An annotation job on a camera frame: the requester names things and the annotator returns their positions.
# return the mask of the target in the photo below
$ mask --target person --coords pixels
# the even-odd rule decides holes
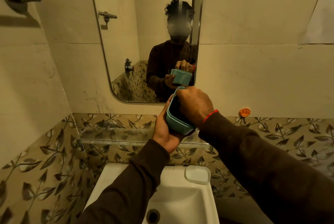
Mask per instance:
[[[214,110],[195,87],[176,92],[181,112],[199,129],[232,175],[247,189],[274,224],[334,223],[334,182],[252,129],[236,126]],[[89,205],[78,223],[142,223],[160,175],[182,136],[169,131],[166,111],[156,119],[153,138],[129,160],[128,167]]]
[[[147,86],[161,102],[167,101],[178,87],[173,84],[175,76],[170,74],[172,69],[195,73],[198,46],[186,41],[192,29],[193,10],[186,1],[182,2],[182,13],[178,9],[179,0],[172,0],[165,8],[170,40],[154,46],[147,63]]]

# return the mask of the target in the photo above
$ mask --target dark brown sweater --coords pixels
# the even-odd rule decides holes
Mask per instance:
[[[334,223],[334,182],[306,163],[219,113],[206,120],[199,137],[219,152],[226,167],[273,223]],[[142,223],[168,161],[167,151],[149,140],[77,223]]]
[[[175,92],[164,84],[165,75],[171,73],[178,61],[185,60],[195,65],[197,47],[189,42],[180,45],[168,40],[152,48],[147,64],[146,82],[161,101],[167,101]]]

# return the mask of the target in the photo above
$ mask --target white paper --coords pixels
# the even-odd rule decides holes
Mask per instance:
[[[304,44],[334,44],[334,0],[318,0]]]

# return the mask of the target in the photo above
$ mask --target drain hole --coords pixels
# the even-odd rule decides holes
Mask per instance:
[[[160,213],[156,209],[151,209],[147,212],[146,220],[148,224],[157,224],[160,220]]]

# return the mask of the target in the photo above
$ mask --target black hair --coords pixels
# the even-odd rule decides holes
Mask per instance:
[[[172,0],[170,4],[165,7],[165,15],[176,16],[178,15],[179,0]],[[187,11],[193,13],[192,7],[188,2],[182,1],[182,14],[186,14]]]

